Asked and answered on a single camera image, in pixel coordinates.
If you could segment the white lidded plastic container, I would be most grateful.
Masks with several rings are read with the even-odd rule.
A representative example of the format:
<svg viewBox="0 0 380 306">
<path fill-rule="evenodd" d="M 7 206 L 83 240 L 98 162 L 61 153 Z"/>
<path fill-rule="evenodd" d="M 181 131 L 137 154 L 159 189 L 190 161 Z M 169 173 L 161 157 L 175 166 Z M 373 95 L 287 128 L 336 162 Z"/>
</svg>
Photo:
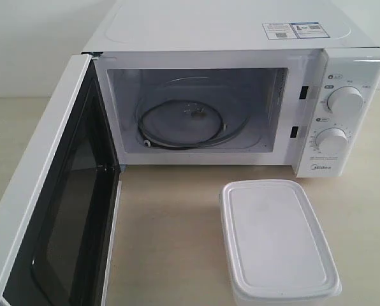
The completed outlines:
<svg viewBox="0 0 380 306">
<path fill-rule="evenodd" d="M 323 305 L 342 291 L 314 209 L 292 180 L 243 180 L 220 195 L 237 305 Z"/>
</svg>

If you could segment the white microwave door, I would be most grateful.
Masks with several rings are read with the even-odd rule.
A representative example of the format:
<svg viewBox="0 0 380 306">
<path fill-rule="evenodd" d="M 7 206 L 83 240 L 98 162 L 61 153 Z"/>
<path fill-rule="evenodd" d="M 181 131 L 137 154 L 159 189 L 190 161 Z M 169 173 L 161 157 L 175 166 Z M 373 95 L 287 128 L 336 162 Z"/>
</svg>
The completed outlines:
<svg viewBox="0 0 380 306">
<path fill-rule="evenodd" d="M 69 60 L 0 201 L 0 305 L 104 305 L 121 132 L 100 55 Z"/>
</svg>

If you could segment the white microwave oven body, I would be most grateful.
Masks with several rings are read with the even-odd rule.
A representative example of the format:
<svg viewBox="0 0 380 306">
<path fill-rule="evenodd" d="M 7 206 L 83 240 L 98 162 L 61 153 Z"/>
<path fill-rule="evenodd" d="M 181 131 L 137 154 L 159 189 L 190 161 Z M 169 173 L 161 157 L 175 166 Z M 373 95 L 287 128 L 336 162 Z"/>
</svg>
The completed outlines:
<svg viewBox="0 0 380 306">
<path fill-rule="evenodd" d="M 262 24 L 319 22 L 329 38 L 269 40 Z M 121 164 L 288 165 L 302 178 L 341 175 L 380 79 L 380 47 L 329 1 L 118 1 L 83 49 L 102 71 L 121 132 Z M 146 147 L 136 109 L 154 87 L 182 77 L 233 85 L 252 115 L 230 141 L 203 149 Z M 354 115 L 330 94 L 355 87 Z M 343 130 L 345 150 L 323 154 L 316 136 Z"/>
</svg>

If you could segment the glass turntable plate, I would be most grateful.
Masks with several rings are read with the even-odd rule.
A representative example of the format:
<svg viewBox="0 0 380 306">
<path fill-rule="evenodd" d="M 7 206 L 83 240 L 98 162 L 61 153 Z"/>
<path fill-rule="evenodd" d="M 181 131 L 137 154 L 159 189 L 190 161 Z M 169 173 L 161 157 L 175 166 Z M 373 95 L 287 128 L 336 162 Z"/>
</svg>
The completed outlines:
<svg viewBox="0 0 380 306">
<path fill-rule="evenodd" d="M 188 76 L 145 93 L 136 109 L 136 122 L 146 147 L 191 150 L 230 141 L 251 115 L 250 103 L 229 82 Z"/>
</svg>

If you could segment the lower white timer knob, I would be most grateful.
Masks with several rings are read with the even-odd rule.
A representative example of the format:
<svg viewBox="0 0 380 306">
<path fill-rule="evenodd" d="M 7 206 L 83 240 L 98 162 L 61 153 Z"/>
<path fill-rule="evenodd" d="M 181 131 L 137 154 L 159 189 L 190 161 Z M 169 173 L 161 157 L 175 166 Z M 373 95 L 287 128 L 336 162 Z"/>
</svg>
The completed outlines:
<svg viewBox="0 0 380 306">
<path fill-rule="evenodd" d="M 343 130 L 332 127 L 320 132 L 316 136 L 315 143 L 323 154 L 338 154 L 346 149 L 348 139 Z"/>
</svg>

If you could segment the white and blue label sticker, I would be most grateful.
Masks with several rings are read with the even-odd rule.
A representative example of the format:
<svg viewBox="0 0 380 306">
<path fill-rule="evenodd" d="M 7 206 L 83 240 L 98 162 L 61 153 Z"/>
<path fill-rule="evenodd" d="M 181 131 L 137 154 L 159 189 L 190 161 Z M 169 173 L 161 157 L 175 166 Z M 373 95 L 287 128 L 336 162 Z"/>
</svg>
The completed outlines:
<svg viewBox="0 0 380 306">
<path fill-rule="evenodd" d="M 319 22 L 290 22 L 262 24 L 269 40 L 304 40 L 329 38 Z"/>
</svg>

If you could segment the upper white control knob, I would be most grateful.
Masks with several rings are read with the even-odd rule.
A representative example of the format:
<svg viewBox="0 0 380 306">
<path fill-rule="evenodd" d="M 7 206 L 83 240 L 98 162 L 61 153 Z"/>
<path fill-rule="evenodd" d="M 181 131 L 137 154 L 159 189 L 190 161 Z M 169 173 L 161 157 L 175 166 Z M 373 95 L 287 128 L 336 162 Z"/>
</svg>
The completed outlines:
<svg viewBox="0 0 380 306">
<path fill-rule="evenodd" d="M 363 107 L 364 98 L 355 87 L 347 86 L 332 92 L 326 102 L 335 116 L 357 114 Z"/>
</svg>

